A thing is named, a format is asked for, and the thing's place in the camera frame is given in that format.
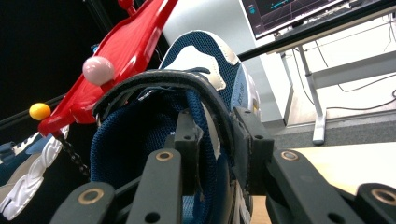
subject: blue shoe fabric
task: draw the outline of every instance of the blue shoe fabric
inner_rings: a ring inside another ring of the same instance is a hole
[[[160,69],[199,73],[215,87],[229,111],[242,106],[260,113],[251,77],[233,51],[214,34],[193,31],[182,35],[167,51]],[[149,91],[151,94],[141,100]],[[178,113],[188,108],[204,133],[200,150],[205,161],[205,178],[194,196],[183,197],[183,223],[218,220],[223,208],[217,203],[225,202],[224,197],[228,197],[218,190],[218,185],[225,183],[218,181],[231,178],[229,173],[219,174],[218,170],[231,161],[217,139],[213,121],[205,112],[199,94],[153,87],[131,98],[134,99],[109,114],[93,138],[91,180],[119,188],[139,177],[149,153],[163,148],[166,136],[176,130]]]

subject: cable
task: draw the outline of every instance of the cable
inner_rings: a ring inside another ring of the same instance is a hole
[[[324,57],[323,57],[323,54],[322,54],[322,52],[321,52],[321,50],[320,50],[320,47],[319,47],[319,45],[318,45],[318,42],[317,42],[316,40],[315,40],[315,43],[317,44],[318,51],[319,51],[319,53],[320,53],[320,56],[321,56],[323,62],[326,64],[327,67],[329,67],[329,66],[327,65],[327,63],[326,63],[326,60],[325,60]],[[303,86],[303,90],[304,90],[305,96],[308,98],[308,100],[311,102],[311,104],[314,104],[314,102],[309,98],[308,94],[307,94],[306,91],[305,91],[305,88],[304,88],[304,85],[303,85],[303,81],[302,81],[302,79],[301,79],[300,70],[299,70],[299,67],[298,67],[298,64],[297,64],[297,59],[296,59],[296,56],[295,56],[295,54],[294,54],[294,49],[292,49],[292,52],[293,52],[293,56],[294,56],[294,61],[296,62],[296,66],[297,66],[297,71],[298,71],[299,79],[300,79],[301,85]],[[396,74],[391,75],[391,76],[388,76],[388,77],[380,78],[379,80],[376,80],[376,81],[371,82],[371,83],[369,83],[369,84],[366,84],[366,85],[364,85],[364,86],[358,87],[357,89],[354,89],[354,90],[351,90],[351,91],[356,91],[356,90],[362,89],[362,88],[367,87],[367,86],[370,86],[370,85],[372,85],[372,84],[374,84],[374,83],[376,83],[376,82],[378,82],[378,81],[384,80],[384,79],[389,78],[389,77],[395,77],[395,76],[396,76]],[[379,108],[379,107],[381,107],[381,106],[388,105],[388,104],[391,104],[391,103],[395,102],[395,101],[396,101],[396,90],[394,90],[394,91],[392,92],[392,96],[393,96],[393,98],[394,98],[393,100],[391,100],[391,101],[389,101],[389,102],[386,102],[386,103],[384,103],[384,104],[382,104],[382,105],[376,105],[376,106],[367,107],[367,108],[351,108],[351,107],[332,106],[332,107],[327,107],[327,109],[370,110],[370,109]]]
[[[315,105],[314,102],[311,100],[311,98],[309,98],[309,96],[306,93],[306,90],[304,88],[303,80],[301,79],[300,68],[298,67],[298,64],[297,64],[297,58],[296,58],[296,55],[294,53],[294,49],[292,49],[292,52],[293,52],[293,56],[294,56],[294,61],[296,62],[296,66],[297,66],[298,78],[300,79],[301,86],[303,87],[303,91],[305,93],[305,96],[306,96],[306,98],[308,98],[308,100],[311,102],[312,105]]]
[[[326,60],[325,60],[324,57],[323,57],[323,54],[322,54],[322,52],[321,52],[321,50],[320,50],[320,47],[319,47],[319,45],[318,45],[318,42],[317,42],[316,40],[315,40],[315,43],[317,44],[318,51],[319,51],[319,53],[320,53],[320,56],[321,56],[323,62],[326,64],[326,67],[329,67],[329,65],[327,65]],[[338,87],[341,89],[341,91],[343,91],[343,92],[357,91],[357,90],[363,89],[363,88],[365,88],[365,87],[368,87],[368,86],[370,86],[370,85],[372,85],[372,84],[374,84],[374,83],[376,83],[376,82],[379,82],[379,81],[382,81],[382,80],[384,80],[384,79],[387,79],[387,78],[390,78],[390,77],[394,77],[394,76],[396,76],[396,74],[390,75],[390,76],[388,76],[388,77],[380,78],[379,80],[370,82],[369,84],[366,84],[366,85],[364,85],[364,86],[361,86],[361,87],[358,87],[358,88],[356,88],[356,89],[349,90],[349,91],[344,90],[344,88],[342,88],[340,84],[337,84],[337,86],[338,86]]]
[[[348,108],[348,107],[333,106],[333,107],[327,107],[327,109],[345,109],[345,110],[370,110],[370,109],[376,109],[376,108],[379,108],[379,107],[381,107],[381,106],[388,105],[388,104],[390,104],[390,103],[395,102],[395,101],[396,101],[396,90],[394,90],[394,91],[392,92],[392,96],[393,96],[393,98],[394,98],[393,100],[391,100],[391,101],[389,101],[389,102],[386,102],[386,103],[384,103],[384,104],[382,104],[382,105],[376,105],[376,106],[373,106],[373,107],[368,107],[368,108]]]
[[[352,90],[349,90],[349,91],[345,91],[343,88],[341,88],[340,85],[338,85],[338,86],[339,86],[339,87],[341,88],[341,90],[344,91],[344,92],[357,91],[357,90],[363,89],[364,87],[368,87],[368,86],[370,86],[370,85],[372,85],[372,84],[374,84],[374,83],[376,83],[376,82],[382,81],[382,80],[387,79],[387,78],[390,78],[390,77],[395,77],[395,76],[396,76],[396,74],[390,75],[390,76],[388,76],[388,77],[382,77],[382,78],[380,78],[379,80],[370,82],[370,83],[368,83],[368,84],[366,84],[366,85],[364,85],[364,86],[361,86],[361,87],[358,87],[358,88],[356,88],[356,89],[352,89]]]
[[[342,38],[340,38],[340,39],[336,39],[336,40],[331,41],[331,42],[329,42],[329,43],[323,44],[322,46],[329,45],[329,44],[332,44],[332,43],[334,43],[334,42],[337,42],[337,41],[340,41],[340,40],[343,40],[343,39],[347,39],[347,38],[350,38],[350,37],[352,37],[352,36],[354,36],[354,35],[359,35],[359,34],[362,34],[362,33],[364,33],[364,32],[370,31],[370,30],[374,30],[375,28],[381,27],[381,26],[386,25],[386,24],[388,24],[388,23],[384,23],[384,24],[377,25],[377,26],[372,27],[372,28],[370,28],[370,29],[357,32],[356,34],[353,34],[353,35],[344,36],[344,37],[342,37]]]
[[[48,105],[49,107],[54,107],[57,104],[61,102],[61,100],[64,98],[65,94],[57,96],[51,100],[48,100],[45,104]],[[4,130],[5,128],[12,126],[14,124],[17,124],[25,119],[29,119],[29,110],[24,110],[16,115],[13,115],[7,119],[2,119],[0,120],[0,131]]]

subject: floor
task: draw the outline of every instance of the floor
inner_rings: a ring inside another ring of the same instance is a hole
[[[389,22],[389,19],[392,20],[385,16],[305,44],[305,55],[312,72],[396,50],[396,21]],[[308,99],[310,93],[299,53],[291,49],[285,54],[294,88],[288,127],[313,123],[316,111]],[[392,92],[395,90],[396,73],[318,89],[318,95],[323,106],[328,108],[327,121],[331,122],[396,111],[396,102],[369,110],[355,110],[388,103],[394,99]]]

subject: monitor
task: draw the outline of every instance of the monitor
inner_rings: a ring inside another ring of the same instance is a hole
[[[256,39],[301,23],[346,0],[242,0]]]

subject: shoe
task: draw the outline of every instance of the shoe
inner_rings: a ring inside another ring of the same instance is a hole
[[[219,140],[224,134],[218,133],[219,120],[214,121],[209,113],[212,108],[202,103],[202,94],[206,92],[175,88],[184,83],[171,77],[169,82],[179,82],[173,88],[146,87],[137,94],[137,87],[130,85],[132,82],[147,85],[149,79],[144,77],[150,73],[175,72],[175,76],[179,76],[176,71],[210,82],[217,91],[210,92],[213,99],[217,99],[214,104],[221,105],[227,117],[235,106],[260,115],[260,100],[252,78],[230,47],[209,32],[189,32],[172,44],[159,70],[127,79],[95,106],[93,113],[99,114],[103,123],[92,141],[91,180],[107,182],[117,189],[139,177],[149,153],[163,148],[167,136],[176,131],[179,112],[188,108],[195,124],[203,131],[200,160],[204,163],[200,163],[200,167],[204,167],[200,169],[194,196],[183,197],[183,222],[222,223],[231,213],[246,210],[246,206],[234,197],[240,188],[230,182],[231,162],[226,144]],[[243,205],[238,204],[233,210],[235,201]]]

